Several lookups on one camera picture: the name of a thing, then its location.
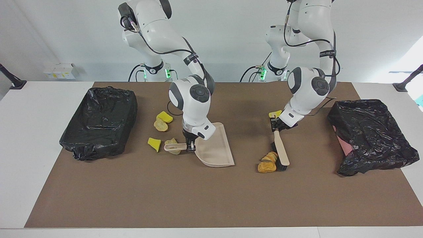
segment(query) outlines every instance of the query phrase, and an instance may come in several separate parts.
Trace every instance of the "wall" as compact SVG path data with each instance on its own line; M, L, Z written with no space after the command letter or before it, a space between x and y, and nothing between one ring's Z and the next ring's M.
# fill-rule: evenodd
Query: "wall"
M0 62L26 80L46 80L46 62L74 63L79 80L127 80L143 60L121 40L117 7L123 0L4 0L0 8ZM264 33L283 24L283 0L174 0L172 25L201 56L216 81L239 81L270 51ZM332 6L340 81L371 81L389 71L423 35L421 1L341 1ZM289 68L318 66L316 45L292 49ZM179 76L181 59L164 56Z

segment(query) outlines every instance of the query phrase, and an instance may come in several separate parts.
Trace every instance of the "brush handle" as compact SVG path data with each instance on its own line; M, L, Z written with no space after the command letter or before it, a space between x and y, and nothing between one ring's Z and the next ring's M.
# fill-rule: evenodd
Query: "brush handle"
M288 166L289 165L288 156L286 154L285 147L283 146L282 139L280 138L279 131L275 130L274 134L275 134L276 152L277 152L277 155L279 156L280 163L283 166Z

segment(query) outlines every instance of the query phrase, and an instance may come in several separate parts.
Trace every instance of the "white table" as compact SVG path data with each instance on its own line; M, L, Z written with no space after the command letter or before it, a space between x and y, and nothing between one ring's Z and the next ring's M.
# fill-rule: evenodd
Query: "white table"
M307 237L421 238L423 227L190 229L24 229L62 147L58 141L93 82L28 82L0 101L0 238L6 237ZM423 113L390 84L354 83L362 99L383 101L423 155ZM423 201L423 162L402 169Z

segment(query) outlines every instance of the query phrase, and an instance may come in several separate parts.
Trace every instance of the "beige dustpan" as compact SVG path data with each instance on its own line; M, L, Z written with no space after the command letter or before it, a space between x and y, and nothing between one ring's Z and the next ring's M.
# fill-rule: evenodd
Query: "beige dustpan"
M222 123L215 122L216 131L207 141L202 138L195 140L195 154L205 165L219 168L235 165L229 148L228 138ZM185 150L186 144L167 144L165 151Z

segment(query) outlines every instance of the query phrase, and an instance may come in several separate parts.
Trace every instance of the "black trash bag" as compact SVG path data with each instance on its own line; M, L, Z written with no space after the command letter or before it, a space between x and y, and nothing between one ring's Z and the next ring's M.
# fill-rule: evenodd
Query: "black trash bag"
M80 161L119 155L125 150L137 108L137 98L132 91L91 88L59 143Z
M339 167L340 175L401 168L419 160L417 150L380 100L335 102L328 119L336 135L352 147Z

